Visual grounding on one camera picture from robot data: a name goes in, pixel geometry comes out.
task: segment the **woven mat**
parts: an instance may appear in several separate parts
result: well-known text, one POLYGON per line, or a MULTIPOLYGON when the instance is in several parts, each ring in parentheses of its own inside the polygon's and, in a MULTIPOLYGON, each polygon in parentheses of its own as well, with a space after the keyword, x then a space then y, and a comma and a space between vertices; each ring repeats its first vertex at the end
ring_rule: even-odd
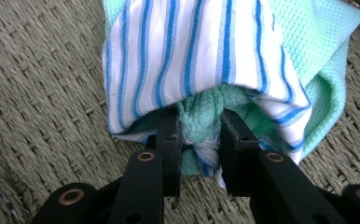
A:
MULTIPOLYGON (((0 223, 28 223, 50 193, 71 182, 97 188, 121 176, 143 146, 106 127, 100 1, 0 1, 0 223)), ((301 169, 335 193, 360 184, 360 27, 348 60, 348 100, 335 128, 301 169)), ((165 200, 166 223, 250 223, 248 199, 212 179, 183 177, 165 200)))

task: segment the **wicker surface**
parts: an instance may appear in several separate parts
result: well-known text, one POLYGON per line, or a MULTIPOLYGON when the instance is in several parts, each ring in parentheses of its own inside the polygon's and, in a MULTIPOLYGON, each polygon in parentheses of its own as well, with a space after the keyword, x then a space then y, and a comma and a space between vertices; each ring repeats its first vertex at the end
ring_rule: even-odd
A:
MULTIPOLYGON (((28 223, 56 188, 118 178, 143 146, 106 127, 100 1, 0 1, 0 223, 28 223)), ((348 60, 346 109, 301 164, 336 193, 360 183, 360 27, 348 60)), ((230 198, 212 179, 184 177, 166 223, 250 223, 248 200, 230 198)))

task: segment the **cloth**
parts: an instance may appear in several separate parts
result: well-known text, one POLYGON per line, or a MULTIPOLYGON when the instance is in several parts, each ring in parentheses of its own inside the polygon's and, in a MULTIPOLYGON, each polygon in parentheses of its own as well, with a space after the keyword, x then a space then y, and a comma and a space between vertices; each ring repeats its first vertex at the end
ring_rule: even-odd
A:
POLYGON ((211 176, 220 115, 299 163, 345 103, 347 41, 360 10, 340 1, 104 0, 109 131, 144 142, 176 106, 185 174, 211 176))

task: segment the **striped towel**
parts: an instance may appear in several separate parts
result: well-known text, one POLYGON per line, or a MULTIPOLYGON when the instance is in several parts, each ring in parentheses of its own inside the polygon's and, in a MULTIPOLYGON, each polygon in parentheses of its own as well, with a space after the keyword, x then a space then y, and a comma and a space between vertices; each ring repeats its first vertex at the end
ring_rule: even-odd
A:
POLYGON ((312 104, 269 0, 129 0, 113 16, 114 2, 104 1, 111 134, 144 142, 160 110, 176 106, 192 146, 184 159, 211 176, 219 169, 219 115, 228 107, 246 123, 263 115, 269 124, 253 128, 268 129, 257 134, 261 147, 300 162, 312 104))

